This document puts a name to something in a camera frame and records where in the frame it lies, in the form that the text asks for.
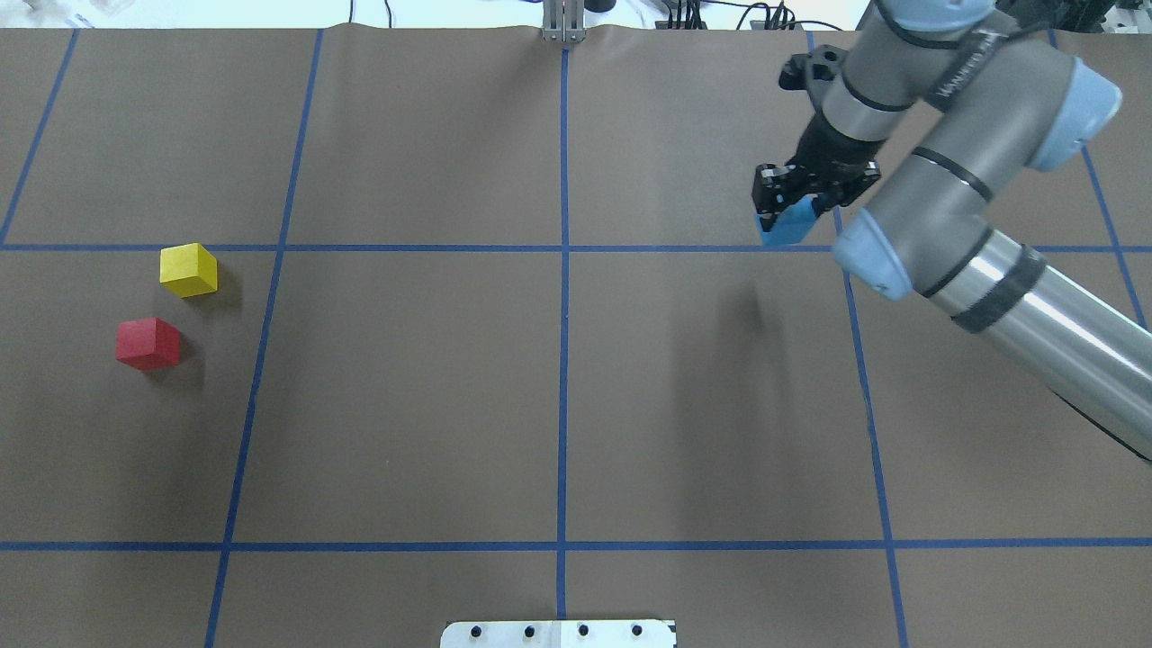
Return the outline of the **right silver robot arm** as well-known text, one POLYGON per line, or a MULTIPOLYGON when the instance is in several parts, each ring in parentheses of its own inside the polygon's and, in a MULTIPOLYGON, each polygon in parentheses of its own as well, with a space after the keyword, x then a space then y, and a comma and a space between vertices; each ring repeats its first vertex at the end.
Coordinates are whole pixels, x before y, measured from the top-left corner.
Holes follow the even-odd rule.
POLYGON ((761 243, 799 243, 871 190, 832 244, 840 268, 927 299, 1149 461, 1149 330, 984 216, 1021 171, 1079 153, 1119 86, 992 1, 872 1, 852 48, 795 54, 778 84, 814 115, 789 160, 755 171, 761 243))

